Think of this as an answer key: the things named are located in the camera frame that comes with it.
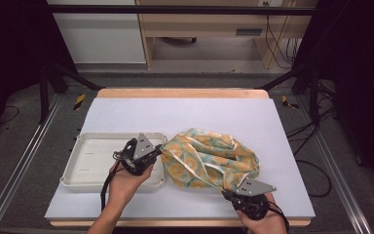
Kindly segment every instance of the wire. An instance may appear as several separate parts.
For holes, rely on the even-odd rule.
[[[6,108],[14,108],[14,109],[17,111],[17,113],[16,113],[13,117],[11,117],[10,119],[0,122],[0,125],[1,125],[1,124],[6,124],[6,123],[8,123],[8,122],[10,122],[10,121],[13,121],[13,120],[14,120],[15,118],[17,118],[17,116],[19,115],[19,109],[18,109],[16,106],[7,105],[7,106],[5,106],[5,107],[6,107]]]
[[[332,114],[334,114],[335,112],[335,108],[329,108],[327,109],[326,111],[324,111],[323,113],[321,113],[319,115],[319,120],[322,121],[324,119],[326,119],[328,116],[331,116]],[[302,126],[302,127],[299,127],[299,128],[296,128],[290,132],[288,132],[286,134],[287,138],[290,138],[290,137],[294,137],[298,134],[300,134],[301,132],[303,132],[304,130],[308,129],[310,126],[312,126],[314,123],[311,122],[305,126]],[[299,145],[299,147],[295,150],[295,152],[293,153],[294,156],[297,155],[297,153],[303,148],[303,146],[308,142],[308,140],[315,134],[318,132],[318,126],[315,126],[312,131],[309,133],[309,135],[306,137],[306,138],[303,138],[303,139],[294,139],[294,140],[289,140],[289,141],[296,141],[296,140],[304,140],[302,142],[301,145]],[[317,170],[319,170],[322,174],[324,174],[324,176],[326,177],[327,179],[327,183],[328,183],[328,187],[326,189],[326,191],[322,194],[312,194],[312,193],[309,193],[308,192],[308,195],[311,196],[311,197],[317,197],[317,198],[322,198],[322,197],[325,197],[327,196],[331,189],[332,189],[332,181],[330,179],[330,176],[319,166],[311,163],[311,162],[308,162],[308,161],[305,161],[305,160],[300,160],[300,159],[296,159],[295,160],[297,163],[304,163],[304,164],[308,164],[314,168],[316,168]]]
[[[290,6],[293,6],[293,3],[294,3],[295,0],[292,0],[291,3],[290,3]],[[284,26],[285,26],[285,23],[287,22],[287,19],[288,19],[289,16],[286,16],[284,18],[284,24],[283,26],[281,27],[281,30],[280,30],[280,34],[283,33],[284,31]],[[292,68],[292,66],[290,67],[286,67],[286,66],[281,66],[278,62],[278,59],[276,58],[275,56],[275,53],[273,52],[272,48],[270,47],[269,45],[269,42],[268,42],[268,39],[267,39],[267,34],[270,32],[270,34],[272,35],[274,41],[275,41],[275,44],[276,44],[276,47],[278,48],[280,54],[281,54],[281,57],[284,59],[285,62],[287,62],[288,64],[290,65],[293,65],[293,60],[296,58],[296,55],[295,55],[295,50],[297,50],[297,47],[295,48],[294,47],[294,44],[293,44],[293,58],[292,59],[289,59],[289,56],[287,55],[287,49],[286,49],[286,56],[287,58],[283,55],[283,52],[281,51],[281,46],[279,44],[279,40],[276,39],[275,35],[273,34],[273,30],[272,28],[270,27],[270,20],[269,20],[269,15],[266,15],[266,34],[265,34],[265,40],[266,40],[266,45],[269,49],[269,51],[272,53],[272,56],[273,58],[275,59],[275,62],[276,64],[278,65],[278,67],[280,68]]]
[[[271,31],[270,23],[269,23],[269,15],[266,16],[266,20],[267,20],[267,22],[266,22],[266,30],[267,30],[267,31],[266,31],[266,34],[265,34],[265,40],[266,40],[266,45],[267,45],[267,47],[269,48],[270,53],[272,53],[273,59],[275,59],[275,62],[276,62],[276,64],[278,65],[278,67],[280,67],[280,68],[291,68],[291,66],[281,66],[281,65],[279,64],[278,59],[277,59],[276,56],[275,56],[275,53],[273,52],[272,48],[270,47],[269,42],[268,42],[268,40],[267,40],[267,34],[268,34],[269,31],[270,31],[270,33],[272,34],[272,36],[273,36],[273,38],[274,38],[274,40],[275,40],[275,42],[276,42],[276,45],[277,45],[277,47],[278,47],[278,49],[279,49],[279,51],[280,51],[281,56],[282,56],[283,59],[288,63],[288,61],[284,58],[283,53],[281,52],[281,48],[279,47],[279,43],[277,42],[275,35],[273,35],[273,32]]]
[[[308,195],[311,196],[311,197],[317,197],[317,198],[322,198],[322,197],[325,197],[325,196],[329,195],[330,191],[332,190],[332,180],[330,179],[330,176],[321,167],[319,167],[318,165],[315,165],[311,162],[308,162],[308,161],[305,161],[305,160],[300,160],[300,159],[297,159],[296,162],[297,163],[304,163],[304,164],[310,165],[310,166],[318,169],[321,173],[323,173],[323,175],[327,179],[328,186],[327,186],[327,189],[324,193],[322,193],[322,194],[312,194],[312,193],[308,192]]]
[[[321,94],[325,96],[331,96],[334,97],[336,93],[329,88],[327,88],[321,81],[318,82],[318,90],[320,91]]]
[[[121,160],[121,154],[123,153],[123,150],[120,151],[114,151],[112,154],[112,158],[115,160]]]
[[[311,133],[306,137],[306,139],[302,142],[301,145],[294,151],[293,155],[296,156],[296,154],[305,146],[305,144],[309,141],[309,139],[318,132],[318,126],[315,126],[315,128],[311,131]]]
[[[124,169],[125,169],[125,168],[122,168],[122,169],[117,170],[117,171],[115,172],[115,174],[116,174],[117,172],[120,172],[120,171],[124,170]]]
[[[331,96],[322,97],[320,100],[318,100],[318,105],[320,105],[326,99],[332,99],[332,97]]]
[[[289,55],[289,47],[290,47],[290,41],[292,42],[293,44],[293,51],[292,51],[292,56]],[[291,64],[293,64],[296,60],[296,54],[297,54],[297,48],[298,48],[298,44],[299,44],[299,39],[298,38],[294,38],[294,39],[287,39],[287,45],[286,45],[286,57],[287,57],[287,60],[289,60],[289,62],[291,62]]]
[[[286,232],[288,233],[289,232],[289,221],[287,220],[283,211],[281,210],[281,208],[276,203],[273,203],[273,202],[270,202],[270,201],[268,201],[268,203],[271,204],[271,205],[274,205],[277,208],[277,210],[276,210],[276,209],[273,209],[272,207],[269,206],[269,211],[278,214],[281,217],[281,219],[283,219],[284,226],[286,227]]]

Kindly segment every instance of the white tray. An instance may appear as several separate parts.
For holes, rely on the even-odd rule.
[[[167,141],[163,134],[144,133],[154,145]],[[74,149],[66,165],[60,182],[75,192],[100,192],[109,169],[114,165],[114,151],[120,151],[139,133],[85,133],[77,136]],[[165,183],[161,157],[157,157],[151,176],[138,188],[137,192],[150,192]]]

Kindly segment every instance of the floral fabric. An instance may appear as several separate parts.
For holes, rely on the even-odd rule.
[[[232,136],[190,129],[163,144],[162,161],[179,187],[236,191],[245,177],[258,177],[259,160]]]

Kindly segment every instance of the white wall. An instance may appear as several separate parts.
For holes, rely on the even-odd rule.
[[[48,0],[48,4],[134,5],[133,0]],[[54,14],[75,63],[145,63],[136,14]]]

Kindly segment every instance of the black cable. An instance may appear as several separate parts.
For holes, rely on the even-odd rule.
[[[322,101],[326,99],[331,99],[331,98],[332,98],[331,96],[322,97],[320,100],[318,100],[318,105],[320,105]]]
[[[301,140],[306,140],[307,137],[305,138],[297,138],[297,139],[290,139],[289,142],[295,142],[295,141],[301,141]]]
[[[281,66],[281,65],[279,64],[279,61],[278,61],[278,59],[276,58],[275,53],[273,52],[272,48],[270,48],[269,42],[268,42],[268,40],[267,40],[267,34],[268,34],[269,30],[270,30],[269,15],[266,16],[266,20],[267,20],[267,22],[266,22],[265,41],[266,41],[267,48],[269,48],[270,53],[272,53],[272,56],[273,56],[273,58],[275,59],[275,62],[276,62],[276,64],[278,65],[278,67],[280,67],[280,68],[291,68],[291,66],[290,66],[290,67],[287,67],[287,66]]]
[[[311,122],[311,123],[309,123],[309,124],[307,124],[307,125],[305,125],[305,126],[302,126],[302,127],[297,128],[297,129],[294,129],[294,130],[292,130],[292,131],[289,131],[289,132],[286,133],[286,136],[287,136],[287,138],[294,137],[294,136],[296,136],[296,135],[302,133],[303,131],[305,131],[307,128],[309,128],[309,127],[312,126],[313,124],[314,124],[314,123]]]
[[[305,146],[305,144],[309,141],[309,139],[318,131],[318,126],[315,126],[315,128],[311,131],[311,133],[306,137],[306,139],[303,141],[301,145],[294,151],[293,155],[296,156],[296,154]]]
[[[282,58],[283,58],[287,63],[291,64],[291,63],[290,63],[290,62],[289,62],[289,61],[284,57],[283,52],[281,51],[281,45],[279,44],[279,40],[277,40],[275,34],[273,34],[273,30],[272,30],[272,28],[270,27],[269,15],[267,15],[266,17],[267,17],[267,27],[269,28],[268,31],[269,31],[270,34],[272,35],[273,40],[275,41],[275,44],[276,44],[276,46],[278,47],[278,50],[279,50],[279,52],[280,52],[280,54],[281,54],[281,57],[282,57]]]
[[[122,153],[123,153],[123,150],[118,151],[118,152],[114,151],[114,153],[112,154],[112,158],[115,159],[115,160],[118,160],[118,159],[120,159]]]
[[[329,96],[336,95],[336,92],[323,85],[323,82],[321,80],[318,81],[318,88]]]
[[[19,109],[18,109],[16,106],[7,105],[7,106],[5,106],[5,107],[6,107],[6,108],[14,108],[14,109],[17,111],[17,113],[16,113],[13,117],[11,117],[10,119],[0,122],[0,125],[1,125],[1,124],[5,124],[5,123],[8,123],[8,122],[10,122],[10,121],[13,121],[13,120],[14,120],[15,118],[17,118],[17,116],[19,115]]]
[[[109,183],[111,182],[112,178],[114,177],[114,175],[119,172],[120,170],[117,170],[118,169],[118,166],[120,166],[120,163],[121,163],[121,160],[120,159],[117,159],[117,162],[115,164],[115,167],[114,169],[108,174],[108,177],[107,179],[104,181],[104,185],[102,186],[102,190],[101,190],[101,194],[100,194],[100,197],[101,197],[101,210],[103,211],[104,208],[105,208],[105,194],[107,193],[107,188],[108,188],[108,185]]]
[[[289,225],[289,221],[287,220],[283,211],[281,210],[281,208],[276,203],[273,203],[273,202],[270,202],[270,201],[268,201],[268,202],[269,202],[269,204],[274,205],[278,209],[278,210],[276,210],[276,209],[273,209],[269,206],[269,211],[278,214],[283,219],[284,226],[286,227],[286,232],[288,233],[290,225]]]
[[[321,87],[321,86],[319,86],[318,87],[318,91],[322,94],[322,95],[324,95],[324,96],[327,96],[327,97],[335,97],[335,92],[333,92],[333,91],[329,91],[329,90],[327,90],[327,89],[325,89],[324,87]]]
[[[326,110],[325,112],[323,112],[322,114],[320,114],[320,120],[323,121],[325,119],[327,119],[327,117],[333,115],[333,114],[336,114],[336,109],[335,108],[330,108],[328,110]]]
[[[311,197],[317,197],[317,198],[322,198],[322,197],[325,197],[325,196],[329,195],[330,191],[332,190],[332,180],[330,179],[330,176],[321,167],[319,167],[318,165],[315,165],[315,164],[313,164],[311,162],[308,162],[308,161],[305,161],[305,160],[301,160],[301,159],[296,159],[296,162],[297,163],[304,163],[304,164],[310,165],[310,166],[318,169],[321,173],[323,173],[323,175],[327,179],[328,187],[327,187],[326,192],[324,192],[322,194],[312,194],[312,193],[308,192],[308,195],[311,196]]]
[[[292,56],[290,56],[289,53],[289,47],[290,47],[290,41],[292,41],[293,44],[293,51],[292,51]],[[297,54],[297,45],[298,45],[298,39],[287,39],[287,45],[286,45],[286,57],[287,60],[293,65],[294,61],[296,60],[296,54]]]

